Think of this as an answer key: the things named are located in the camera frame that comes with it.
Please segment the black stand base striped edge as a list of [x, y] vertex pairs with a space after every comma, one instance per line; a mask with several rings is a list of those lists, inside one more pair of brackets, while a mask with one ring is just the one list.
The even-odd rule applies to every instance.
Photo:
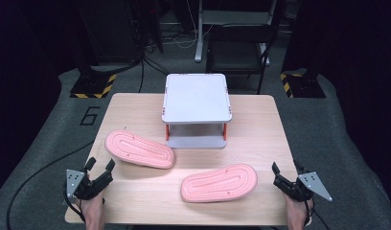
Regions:
[[326, 97], [317, 79], [310, 80], [301, 74], [282, 73], [282, 84], [289, 98], [316, 98]]
[[98, 74], [91, 80], [78, 78], [70, 90], [70, 97], [79, 99], [105, 98], [110, 92], [115, 79], [115, 74]]

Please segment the person's left hand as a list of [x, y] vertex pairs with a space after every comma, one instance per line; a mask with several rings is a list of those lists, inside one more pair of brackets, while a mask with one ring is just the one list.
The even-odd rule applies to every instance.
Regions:
[[86, 223], [101, 222], [104, 219], [104, 192], [100, 192], [94, 198], [80, 201], [80, 210]]

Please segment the pink slipper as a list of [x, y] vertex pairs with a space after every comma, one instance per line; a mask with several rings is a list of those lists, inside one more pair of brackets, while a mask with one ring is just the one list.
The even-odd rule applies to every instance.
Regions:
[[251, 166], [235, 164], [187, 176], [180, 193], [185, 202], [223, 202], [247, 196], [257, 184], [258, 176]]
[[112, 156], [139, 166], [167, 170], [175, 163], [170, 147], [126, 130], [111, 131], [104, 147]]

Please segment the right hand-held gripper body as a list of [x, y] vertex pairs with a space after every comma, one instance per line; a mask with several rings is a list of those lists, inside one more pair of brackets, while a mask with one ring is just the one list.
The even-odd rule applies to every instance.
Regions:
[[307, 201], [311, 199], [313, 195], [319, 195], [328, 201], [333, 201], [333, 198], [316, 172], [300, 174], [297, 176], [295, 182], [291, 182], [289, 189], [280, 190], [291, 199], [298, 202]]

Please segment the white two-tier shoe rack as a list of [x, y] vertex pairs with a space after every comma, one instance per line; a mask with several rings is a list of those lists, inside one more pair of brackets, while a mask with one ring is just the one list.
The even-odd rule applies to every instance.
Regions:
[[223, 149], [232, 121], [223, 74], [169, 74], [162, 121], [166, 143], [174, 149]]

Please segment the black equipment cabinet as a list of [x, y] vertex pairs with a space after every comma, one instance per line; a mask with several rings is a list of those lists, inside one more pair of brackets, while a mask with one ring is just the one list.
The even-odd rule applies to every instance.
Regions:
[[136, 63], [138, 41], [129, 18], [129, 0], [76, 0], [98, 63]]

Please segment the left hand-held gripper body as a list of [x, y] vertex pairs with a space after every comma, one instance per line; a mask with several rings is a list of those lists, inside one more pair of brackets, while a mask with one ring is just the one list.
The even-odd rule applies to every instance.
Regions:
[[103, 189], [88, 178], [85, 172], [66, 171], [66, 196], [78, 199], [90, 200], [97, 196]]

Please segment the dark curtain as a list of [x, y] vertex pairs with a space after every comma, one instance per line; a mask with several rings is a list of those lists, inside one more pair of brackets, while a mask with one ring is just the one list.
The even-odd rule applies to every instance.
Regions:
[[330, 81], [391, 202], [391, 0], [302, 0], [282, 73]]
[[0, 189], [58, 101], [74, 67], [64, 47], [70, 0], [0, 0]]

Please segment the black folding chair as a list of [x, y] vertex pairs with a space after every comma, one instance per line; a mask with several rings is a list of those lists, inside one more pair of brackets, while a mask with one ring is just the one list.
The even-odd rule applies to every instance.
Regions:
[[259, 75], [256, 89], [259, 95], [269, 50], [276, 36], [276, 28], [267, 24], [216, 26], [208, 36], [205, 72], [225, 76]]

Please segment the white metal desk frame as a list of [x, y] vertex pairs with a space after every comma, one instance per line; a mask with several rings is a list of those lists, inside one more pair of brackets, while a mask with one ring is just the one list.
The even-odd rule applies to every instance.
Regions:
[[224, 25], [230, 23], [238, 24], [269, 24], [274, 15], [277, 0], [269, 0], [270, 8], [268, 11], [223, 11], [223, 10], [204, 10], [203, 0], [198, 0], [198, 22], [196, 28], [196, 50], [195, 62], [202, 61], [203, 53], [203, 26], [204, 25]]

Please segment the person's right hand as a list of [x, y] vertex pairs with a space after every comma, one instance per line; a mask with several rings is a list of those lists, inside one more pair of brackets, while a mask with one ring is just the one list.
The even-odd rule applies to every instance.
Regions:
[[304, 225], [309, 210], [313, 207], [313, 201], [297, 202], [284, 195], [287, 210], [287, 222], [291, 225]]

